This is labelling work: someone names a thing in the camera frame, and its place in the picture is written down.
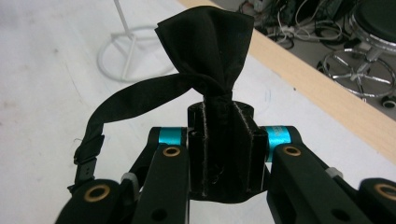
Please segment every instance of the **white stand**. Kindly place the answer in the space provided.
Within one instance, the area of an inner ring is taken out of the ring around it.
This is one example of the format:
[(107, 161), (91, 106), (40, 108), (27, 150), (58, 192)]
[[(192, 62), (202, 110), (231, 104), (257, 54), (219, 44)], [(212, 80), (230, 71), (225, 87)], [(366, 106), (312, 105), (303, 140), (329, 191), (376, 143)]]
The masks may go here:
[[(167, 58), (160, 40), (155, 35), (156, 26), (129, 28), (120, 6), (120, 0), (114, 0), (114, 3), (120, 14), (124, 32), (111, 34), (109, 40), (100, 48), (97, 58), (99, 70), (105, 76), (120, 82), (137, 82), (139, 79), (159, 77), (171, 72), (174, 66)], [(141, 62), (141, 71), (137, 66), (132, 68), (132, 61)]]

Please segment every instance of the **cyan spacer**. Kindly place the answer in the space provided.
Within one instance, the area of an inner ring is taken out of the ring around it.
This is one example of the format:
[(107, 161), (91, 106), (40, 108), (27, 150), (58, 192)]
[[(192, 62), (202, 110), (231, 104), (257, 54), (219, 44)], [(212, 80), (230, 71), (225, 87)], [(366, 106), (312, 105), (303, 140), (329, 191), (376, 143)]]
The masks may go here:
[(158, 139), (160, 144), (166, 145), (181, 145), (181, 128), (164, 128), (160, 129), (160, 137)]
[(278, 145), (291, 143), (290, 133), (285, 126), (265, 126), (268, 133), (268, 160), (272, 161), (274, 150)]

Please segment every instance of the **white table surface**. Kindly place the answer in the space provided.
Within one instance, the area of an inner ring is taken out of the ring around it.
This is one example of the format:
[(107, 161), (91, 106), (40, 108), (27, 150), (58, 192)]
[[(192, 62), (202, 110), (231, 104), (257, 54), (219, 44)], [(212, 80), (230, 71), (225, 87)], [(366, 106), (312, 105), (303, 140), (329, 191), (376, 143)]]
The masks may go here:
[[(185, 9), (175, 0), (121, 4), (132, 26), (155, 25)], [(119, 31), (110, 0), (0, 0), (0, 223), (53, 223), (70, 199), (73, 155), (88, 118), (129, 85), (104, 77), (96, 64), (99, 48)], [(353, 187), (367, 177), (396, 180), (394, 164), (250, 56), (233, 94), (255, 107), (259, 125), (297, 127)], [(151, 127), (186, 126), (187, 107), (201, 100), (189, 91), (139, 118), (107, 124), (95, 176), (120, 180)], [(265, 197), (235, 205), (191, 202), (191, 223), (273, 223)]]

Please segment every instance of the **twisted fabric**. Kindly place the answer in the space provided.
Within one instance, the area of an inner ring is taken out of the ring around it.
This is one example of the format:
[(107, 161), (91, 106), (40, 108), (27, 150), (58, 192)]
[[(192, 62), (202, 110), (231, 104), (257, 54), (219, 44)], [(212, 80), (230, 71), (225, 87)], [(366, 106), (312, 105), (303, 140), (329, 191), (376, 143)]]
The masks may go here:
[[(252, 30), (251, 17), (215, 7), (195, 7), (160, 22), (155, 31), (179, 73), (138, 82), (99, 105), (88, 121), (75, 164), (100, 153), (105, 123), (145, 114), (191, 88), (204, 96), (209, 128), (221, 130), (219, 138), (225, 136), (233, 84), (244, 66)], [(76, 185), (81, 181), (77, 174)]]

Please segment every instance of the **screw hole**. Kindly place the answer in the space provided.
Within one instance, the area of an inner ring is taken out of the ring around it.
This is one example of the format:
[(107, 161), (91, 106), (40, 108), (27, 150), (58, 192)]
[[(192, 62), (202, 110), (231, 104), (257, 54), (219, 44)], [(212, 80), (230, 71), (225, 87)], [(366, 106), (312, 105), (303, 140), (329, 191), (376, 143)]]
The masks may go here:
[(163, 155), (166, 157), (175, 157), (180, 154), (180, 149), (178, 147), (167, 147), (163, 150)]
[(151, 213), (151, 218), (154, 221), (164, 221), (166, 219), (166, 217), (168, 216), (168, 214), (166, 213), (166, 210), (164, 209), (156, 209)]
[(296, 147), (284, 147), (283, 151), (290, 156), (300, 156), (301, 151)]
[(103, 200), (110, 193), (108, 185), (96, 185), (85, 192), (84, 200), (89, 203), (96, 203)]
[(376, 184), (375, 190), (389, 200), (396, 201), (396, 188), (388, 184)]

